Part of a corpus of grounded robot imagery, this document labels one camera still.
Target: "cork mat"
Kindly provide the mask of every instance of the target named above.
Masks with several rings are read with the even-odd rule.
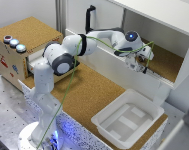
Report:
[[[174,83],[184,58],[157,45],[154,46],[153,52],[154,58],[149,63],[149,69]]]
[[[64,96],[70,77],[69,75],[57,82],[52,91],[52,94],[60,101]],[[33,76],[23,82],[30,88],[34,87]],[[96,126],[91,122],[91,118],[123,92],[125,89],[122,87],[84,64],[80,64],[66,96],[63,110],[114,150],[119,150],[99,134]],[[140,149],[166,119],[165,114],[161,116],[130,150]]]
[[[32,50],[58,36],[63,36],[60,32],[34,17],[0,28],[0,41],[2,43],[6,35],[18,39],[21,44],[26,46],[27,50]]]

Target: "white plastic bin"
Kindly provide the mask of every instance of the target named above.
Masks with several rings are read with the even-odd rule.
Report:
[[[131,148],[164,113],[152,101],[128,89],[91,121],[99,133],[120,149]]]

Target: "brown work surface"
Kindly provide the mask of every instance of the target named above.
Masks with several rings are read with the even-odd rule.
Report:
[[[52,91],[53,96],[60,101],[62,101],[70,77],[69,75],[57,82]],[[34,87],[32,76],[23,82],[30,88]],[[114,150],[119,150],[99,134],[96,126],[91,122],[91,118],[123,92],[125,89],[122,87],[84,64],[80,64],[66,96],[63,110]],[[165,114],[161,116],[130,150],[140,149],[166,119]]]
[[[174,83],[184,58],[157,45],[154,46],[153,53],[154,58],[149,63],[149,69]]]
[[[26,46],[27,50],[32,50],[52,39],[63,36],[60,32],[34,17],[0,28],[0,41],[2,43],[6,35],[18,39],[21,44]]]

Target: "translucent container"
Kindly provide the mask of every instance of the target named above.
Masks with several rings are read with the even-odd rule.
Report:
[[[99,133],[120,149],[131,148],[164,113],[164,109],[129,89],[91,121]]]

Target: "black handle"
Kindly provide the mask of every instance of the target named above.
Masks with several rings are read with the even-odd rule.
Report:
[[[90,6],[90,8],[87,9],[86,11],[86,34],[89,32],[89,31],[92,31],[93,29],[90,28],[90,21],[91,21],[91,14],[90,12],[93,11],[93,10],[96,10],[95,6]]]

